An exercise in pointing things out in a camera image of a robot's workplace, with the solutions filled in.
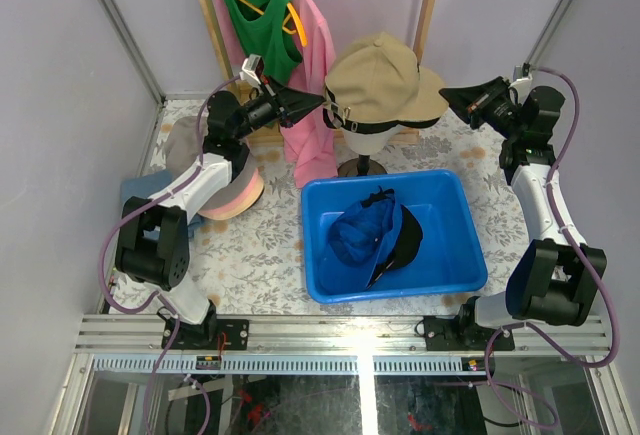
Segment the black baseball cap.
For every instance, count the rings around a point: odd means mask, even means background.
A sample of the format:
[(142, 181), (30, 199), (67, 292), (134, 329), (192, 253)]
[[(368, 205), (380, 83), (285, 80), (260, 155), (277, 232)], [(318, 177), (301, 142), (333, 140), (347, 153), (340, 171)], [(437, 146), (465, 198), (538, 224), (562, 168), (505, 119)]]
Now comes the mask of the black baseball cap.
[(436, 117), (426, 121), (357, 122), (342, 113), (341, 108), (334, 103), (323, 105), (322, 118), (324, 124), (330, 129), (342, 129), (347, 132), (364, 135), (382, 133), (398, 126), (411, 129), (426, 129), (434, 126), (441, 119), (441, 117)]
[(390, 248), (380, 248), (376, 266), (369, 279), (368, 288), (371, 288), (387, 272), (402, 269), (411, 264), (417, 257), (423, 240), (423, 230), (414, 215), (404, 205), (399, 205), (401, 220), (397, 233), (385, 239), (393, 242)]

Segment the beige mannequin head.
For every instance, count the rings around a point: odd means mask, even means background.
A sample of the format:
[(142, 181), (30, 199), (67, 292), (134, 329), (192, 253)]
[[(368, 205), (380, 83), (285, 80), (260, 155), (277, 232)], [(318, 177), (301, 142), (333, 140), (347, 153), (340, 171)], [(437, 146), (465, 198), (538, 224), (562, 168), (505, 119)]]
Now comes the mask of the beige mannequin head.
[(357, 157), (342, 163), (338, 167), (338, 176), (355, 177), (386, 174), (386, 169), (380, 163), (372, 160), (371, 156), (380, 152), (389, 140), (403, 129), (402, 125), (396, 125), (388, 130), (374, 134), (360, 134), (342, 129), (341, 133), (346, 145), (357, 154)]

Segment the khaki hat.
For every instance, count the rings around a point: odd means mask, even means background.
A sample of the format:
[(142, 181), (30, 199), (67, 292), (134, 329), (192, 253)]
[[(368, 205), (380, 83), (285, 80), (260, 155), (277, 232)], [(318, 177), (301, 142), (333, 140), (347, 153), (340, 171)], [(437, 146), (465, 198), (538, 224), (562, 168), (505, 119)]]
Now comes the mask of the khaki hat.
[(352, 42), (325, 77), (328, 100), (349, 111), (349, 122), (369, 125), (439, 119), (448, 109), (443, 87), (439, 75), (386, 32)]

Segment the pink bucket hat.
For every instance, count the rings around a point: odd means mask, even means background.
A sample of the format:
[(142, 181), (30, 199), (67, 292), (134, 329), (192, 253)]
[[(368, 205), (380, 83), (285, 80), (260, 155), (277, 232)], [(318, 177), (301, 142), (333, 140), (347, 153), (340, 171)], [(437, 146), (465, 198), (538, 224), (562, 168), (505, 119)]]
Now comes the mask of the pink bucket hat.
[(214, 221), (234, 218), (251, 208), (261, 197), (264, 181), (258, 171), (238, 176), (229, 186), (214, 194), (198, 214)]

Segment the grey bucket hat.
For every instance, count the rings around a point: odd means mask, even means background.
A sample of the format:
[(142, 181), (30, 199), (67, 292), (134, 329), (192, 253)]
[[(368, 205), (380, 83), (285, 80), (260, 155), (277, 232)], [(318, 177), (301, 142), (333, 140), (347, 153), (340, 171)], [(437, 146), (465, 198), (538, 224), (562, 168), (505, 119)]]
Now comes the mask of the grey bucket hat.
[[(187, 171), (199, 154), (201, 145), (196, 138), (196, 121), (196, 116), (186, 116), (177, 120), (164, 145), (166, 169), (173, 179), (178, 178), (183, 172)], [(253, 155), (249, 154), (244, 167), (238, 175), (233, 176), (231, 183), (238, 176), (246, 172), (251, 173), (254, 169), (258, 169), (258, 165)]]

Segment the blue cap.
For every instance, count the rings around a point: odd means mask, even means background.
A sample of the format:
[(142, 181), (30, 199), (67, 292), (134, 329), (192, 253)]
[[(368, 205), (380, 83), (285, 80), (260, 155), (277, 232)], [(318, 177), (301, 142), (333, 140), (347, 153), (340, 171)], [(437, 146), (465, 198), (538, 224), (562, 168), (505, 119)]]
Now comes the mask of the blue cap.
[(320, 280), (331, 293), (369, 289), (392, 262), (403, 221), (392, 189), (350, 205), (329, 227)]

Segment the blue plastic bin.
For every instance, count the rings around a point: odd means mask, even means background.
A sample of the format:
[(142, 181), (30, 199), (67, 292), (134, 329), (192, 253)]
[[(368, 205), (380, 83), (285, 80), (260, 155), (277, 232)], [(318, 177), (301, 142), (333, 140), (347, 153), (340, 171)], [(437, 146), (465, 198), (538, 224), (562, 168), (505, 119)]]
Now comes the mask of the blue plastic bin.
[[(363, 274), (330, 259), (329, 230), (349, 207), (380, 189), (396, 199), (421, 228), (416, 257), (373, 284), (329, 281)], [(479, 238), (459, 177), (449, 170), (317, 180), (301, 193), (304, 270), (309, 295), (322, 304), (475, 291), (488, 280)]]

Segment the peach bucket hat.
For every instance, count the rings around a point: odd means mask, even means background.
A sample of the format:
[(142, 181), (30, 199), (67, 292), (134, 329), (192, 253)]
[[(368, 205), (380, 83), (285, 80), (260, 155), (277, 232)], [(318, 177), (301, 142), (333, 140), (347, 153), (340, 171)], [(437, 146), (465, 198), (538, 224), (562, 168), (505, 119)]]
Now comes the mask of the peach bucket hat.
[(259, 200), (263, 191), (263, 185), (252, 185), (226, 205), (216, 209), (201, 210), (200, 215), (215, 221), (234, 218), (251, 208)]

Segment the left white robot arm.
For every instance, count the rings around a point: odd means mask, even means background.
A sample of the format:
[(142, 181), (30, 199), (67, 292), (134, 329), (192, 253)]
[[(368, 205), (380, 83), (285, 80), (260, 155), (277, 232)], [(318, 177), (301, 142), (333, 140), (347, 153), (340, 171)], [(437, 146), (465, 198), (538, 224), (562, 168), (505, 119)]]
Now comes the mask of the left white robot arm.
[(220, 87), (199, 109), (194, 162), (164, 190), (131, 197), (118, 228), (115, 267), (148, 286), (168, 316), (173, 344), (186, 349), (222, 345), (215, 304), (188, 275), (188, 225), (204, 205), (237, 179), (249, 156), (245, 138), (277, 123), (290, 128), (320, 107), (321, 95), (258, 80), (258, 94), (246, 103)]

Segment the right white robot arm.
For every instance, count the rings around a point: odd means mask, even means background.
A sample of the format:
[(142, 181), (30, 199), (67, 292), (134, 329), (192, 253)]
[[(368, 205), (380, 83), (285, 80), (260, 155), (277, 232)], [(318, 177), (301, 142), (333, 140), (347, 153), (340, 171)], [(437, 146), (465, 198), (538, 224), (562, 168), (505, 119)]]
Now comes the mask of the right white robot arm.
[(469, 298), (439, 329), (423, 323), (428, 347), (478, 349), (495, 329), (514, 322), (583, 325), (607, 259), (576, 229), (560, 190), (551, 137), (563, 94), (536, 86), (521, 98), (515, 84), (502, 77), (439, 93), (470, 128), (488, 125), (502, 136), (499, 166), (520, 203), (529, 245), (503, 292)]

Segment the pink t-shirt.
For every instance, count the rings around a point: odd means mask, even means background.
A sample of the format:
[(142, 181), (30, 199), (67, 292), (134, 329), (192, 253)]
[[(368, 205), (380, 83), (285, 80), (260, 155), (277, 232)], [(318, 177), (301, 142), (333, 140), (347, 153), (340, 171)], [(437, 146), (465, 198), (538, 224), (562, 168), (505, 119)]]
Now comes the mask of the pink t-shirt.
[(337, 174), (333, 131), (323, 120), (324, 79), (335, 58), (325, 18), (310, 0), (223, 0), (222, 30), (242, 56), (257, 55), (258, 94), (246, 104), (228, 92), (207, 103), (206, 148), (239, 163), (248, 155), (244, 138), (279, 123), (285, 158), (295, 163), (302, 188)]

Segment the wooden clothes rack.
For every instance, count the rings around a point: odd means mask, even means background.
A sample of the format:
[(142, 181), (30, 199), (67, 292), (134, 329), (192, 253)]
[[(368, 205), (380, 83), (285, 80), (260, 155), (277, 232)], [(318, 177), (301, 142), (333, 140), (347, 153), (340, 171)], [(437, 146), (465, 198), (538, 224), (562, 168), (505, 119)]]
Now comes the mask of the wooden clothes rack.
[[(436, 0), (421, 0), (417, 15), (416, 32), (413, 42), (413, 51), (416, 58), (421, 61), (424, 54), (428, 31)], [(205, 26), (211, 40), (213, 51), (218, 62), (223, 79), (233, 76), (233, 70), (225, 47), (224, 37), (220, 31), (220, 25), (212, 0), (198, 0)], [(262, 128), (248, 138), (252, 147), (281, 147), (283, 138), (276, 127)]]

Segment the green tank top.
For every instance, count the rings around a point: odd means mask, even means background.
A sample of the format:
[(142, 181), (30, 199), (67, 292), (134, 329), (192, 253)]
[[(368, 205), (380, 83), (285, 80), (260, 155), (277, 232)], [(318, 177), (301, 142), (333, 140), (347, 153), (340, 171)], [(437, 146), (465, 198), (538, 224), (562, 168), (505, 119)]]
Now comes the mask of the green tank top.
[(264, 75), (274, 92), (284, 89), (293, 71), (302, 63), (292, 34), (283, 30), (291, 0), (223, 0), (239, 44), (246, 56), (259, 55)]

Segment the folded blue cloth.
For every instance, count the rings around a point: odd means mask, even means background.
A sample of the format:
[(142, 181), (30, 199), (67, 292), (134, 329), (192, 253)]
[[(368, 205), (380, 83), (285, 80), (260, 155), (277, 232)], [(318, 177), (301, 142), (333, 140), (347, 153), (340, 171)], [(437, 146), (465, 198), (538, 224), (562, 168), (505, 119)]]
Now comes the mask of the folded blue cloth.
[[(122, 215), (124, 216), (124, 204), (131, 197), (149, 198), (154, 193), (164, 190), (172, 182), (172, 176), (166, 169), (145, 175), (138, 178), (126, 179), (120, 186), (120, 204)], [(195, 237), (196, 230), (204, 225), (204, 218), (195, 215), (187, 227), (188, 238), (191, 240)], [(153, 231), (145, 230), (144, 236), (150, 240), (157, 240), (159, 237), (159, 229)]]

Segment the aluminium rail base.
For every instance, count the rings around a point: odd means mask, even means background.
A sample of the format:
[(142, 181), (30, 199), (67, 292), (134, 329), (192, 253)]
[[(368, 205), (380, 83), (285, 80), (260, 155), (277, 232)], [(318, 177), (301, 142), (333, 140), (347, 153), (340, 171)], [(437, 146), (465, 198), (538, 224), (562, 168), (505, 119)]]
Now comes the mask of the aluminium rail base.
[(486, 344), (447, 348), (420, 316), (223, 318), (231, 332), (210, 348), (168, 341), (156, 315), (86, 315), (74, 347), (96, 370), (176, 374), (469, 375)]

